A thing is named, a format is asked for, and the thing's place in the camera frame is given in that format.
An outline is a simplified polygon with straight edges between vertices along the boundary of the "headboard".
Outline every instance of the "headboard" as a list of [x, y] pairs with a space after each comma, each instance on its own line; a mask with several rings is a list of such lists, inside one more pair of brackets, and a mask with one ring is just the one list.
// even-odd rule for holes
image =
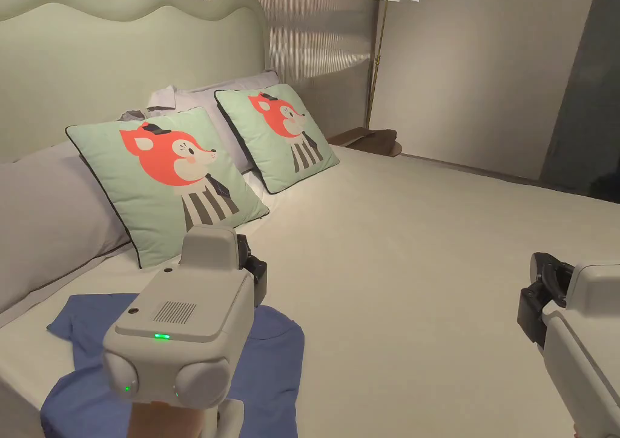
[[0, 0], [0, 158], [268, 66], [258, 0]]

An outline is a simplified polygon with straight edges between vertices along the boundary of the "mattress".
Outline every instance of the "mattress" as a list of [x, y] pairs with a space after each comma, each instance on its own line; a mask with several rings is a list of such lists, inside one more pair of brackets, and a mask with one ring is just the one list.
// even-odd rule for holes
[[[519, 290], [534, 252], [617, 257], [620, 207], [406, 157], [336, 154], [337, 167], [262, 194], [272, 213], [239, 230], [268, 262], [264, 304], [306, 334], [300, 437], [569, 436], [516, 324]], [[138, 292], [157, 270], [127, 252], [0, 330], [0, 377], [23, 429], [73, 368], [70, 344], [45, 330], [69, 295]]]

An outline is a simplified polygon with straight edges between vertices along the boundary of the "blue shirt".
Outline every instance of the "blue shirt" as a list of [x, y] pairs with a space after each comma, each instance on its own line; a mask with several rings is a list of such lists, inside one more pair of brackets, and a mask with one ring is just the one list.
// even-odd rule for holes
[[[69, 298], [49, 325], [73, 344], [75, 371], [61, 378], [41, 409], [47, 438], [126, 438], [131, 405], [110, 390], [103, 339], [136, 294]], [[295, 438], [295, 400], [302, 375], [304, 334], [277, 310], [260, 306], [239, 359], [228, 397], [241, 400], [240, 438]]]

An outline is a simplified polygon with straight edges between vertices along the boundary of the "gray wall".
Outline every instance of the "gray wall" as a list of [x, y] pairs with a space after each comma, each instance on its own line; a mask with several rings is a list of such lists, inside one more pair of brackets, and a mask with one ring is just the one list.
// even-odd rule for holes
[[260, 0], [272, 66], [327, 136], [362, 126], [376, 23], [371, 0]]
[[541, 180], [588, 193], [620, 158], [620, 1], [593, 0]]
[[538, 179], [591, 2], [390, 4], [371, 128], [408, 154]]

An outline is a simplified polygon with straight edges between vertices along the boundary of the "fox print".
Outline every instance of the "fox print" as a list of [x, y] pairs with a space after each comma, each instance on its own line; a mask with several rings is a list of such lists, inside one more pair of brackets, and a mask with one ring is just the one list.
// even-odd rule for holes
[[249, 98], [271, 129], [291, 146], [295, 173], [310, 168], [323, 159], [317, 144], [304, 131], [306, 113], [296, 112], [291, 104], [269, 94], [260, 93]]
[[185, 227], [213, 225], [239, 212], [230, 191], [209, 173], [215, 149], [204, 150], [181, 131], [163, 130], [146, 122], [135, 131], [121, 131], [127, 150], [139, 158], [147, 175], [173, 188], [183, 203]]

